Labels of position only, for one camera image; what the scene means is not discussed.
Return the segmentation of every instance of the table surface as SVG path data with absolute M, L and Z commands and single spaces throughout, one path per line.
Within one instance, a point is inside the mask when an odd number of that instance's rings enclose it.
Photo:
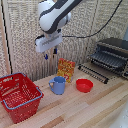
M 0 104 L 0 128 L 109 128 L 128 100 L 128 81 L 113 76 L 103 84 L 75 68 L 73 81 L 66 83 L 63 95 L 51 92 L 48 82 L 52 75 L 34 83 L 44 93 L 37 113 L 29 119 L 13 124 Z M 86 78 L 94 87 L 89 93 L 76 89 L 76 80 Z

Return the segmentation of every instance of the red bowl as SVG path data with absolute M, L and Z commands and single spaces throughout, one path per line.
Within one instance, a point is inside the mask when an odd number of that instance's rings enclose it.
M 93 83 L 88 79 L 78 79 L 76 81 L 76 88 L 80 92 L 85 92 L 85 93 L 90 92 L 92 87 L 93 87 Z

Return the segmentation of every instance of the red basket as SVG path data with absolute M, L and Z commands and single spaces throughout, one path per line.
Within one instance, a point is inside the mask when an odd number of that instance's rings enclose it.
M 23 73 L 0 78 L 0 101 L 14 123 L 36 114 L 44 94 Z

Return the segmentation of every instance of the wall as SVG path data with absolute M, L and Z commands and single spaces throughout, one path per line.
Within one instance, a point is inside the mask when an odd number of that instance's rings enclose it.
M 124 40 L 128 41 L 128 28 L 126 30 L 125 36 L 124 36 Z

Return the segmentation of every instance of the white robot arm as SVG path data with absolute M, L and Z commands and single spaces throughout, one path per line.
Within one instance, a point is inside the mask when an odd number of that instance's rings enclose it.
M 62 42 L 61 28 L 70 21 L 70 11 L 81 1 L 58 0 L 54 3 L 44 0 L 38 4 L 39 25 L 45 34 L 35 40 L 37 52 L 45 52 Z

